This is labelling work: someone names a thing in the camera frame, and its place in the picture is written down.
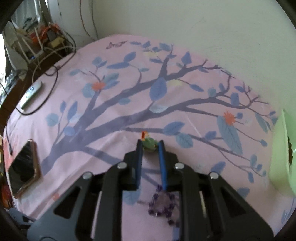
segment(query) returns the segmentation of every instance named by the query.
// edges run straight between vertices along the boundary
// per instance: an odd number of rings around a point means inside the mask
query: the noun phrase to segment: smartphone
[[[13,197],[19,198],[33,182],[40,178],[40,174],[36,143],[29,139],[8,169]]]

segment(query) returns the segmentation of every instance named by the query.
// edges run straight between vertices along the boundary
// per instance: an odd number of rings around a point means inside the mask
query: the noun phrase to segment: green object
[[[296,124],[284,110],[274,126],[269,179],[283,195],[296,195]],[[289,166],[288,137],[292,144],[293,160]]]
[[[158,141],[154,140],[151,137],[145,138],[143,141],[144,150],[155,151],[157,149]]]

